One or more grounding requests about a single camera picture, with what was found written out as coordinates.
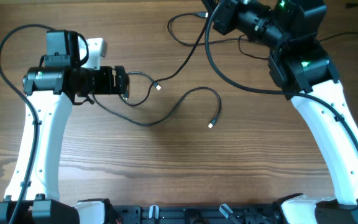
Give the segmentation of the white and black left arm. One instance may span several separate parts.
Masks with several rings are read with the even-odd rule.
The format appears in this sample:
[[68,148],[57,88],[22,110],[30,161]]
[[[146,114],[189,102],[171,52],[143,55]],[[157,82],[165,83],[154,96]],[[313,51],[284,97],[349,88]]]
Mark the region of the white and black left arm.
[[46,34],[47,53],[23,79],[25,125],[14,174],[0,201],[0,223],[121,223],[108,199],[60,201],[58,168],[63,134],[76,97],[125,95],[122,66],[102,66],[107,43],[69,30]]

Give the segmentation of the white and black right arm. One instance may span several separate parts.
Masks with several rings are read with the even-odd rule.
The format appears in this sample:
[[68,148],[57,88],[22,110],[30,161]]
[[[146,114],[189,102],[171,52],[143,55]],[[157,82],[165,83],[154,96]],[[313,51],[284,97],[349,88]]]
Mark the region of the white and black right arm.
[[205,1],[206,32],[243,32],[270,50],[276,95],[291,101],[307,123],[328,167],[333,197],[293,194],[276,201],[283,223],[358,223],[358,128],[338,71],[316,38],[326,14],[323,1]]

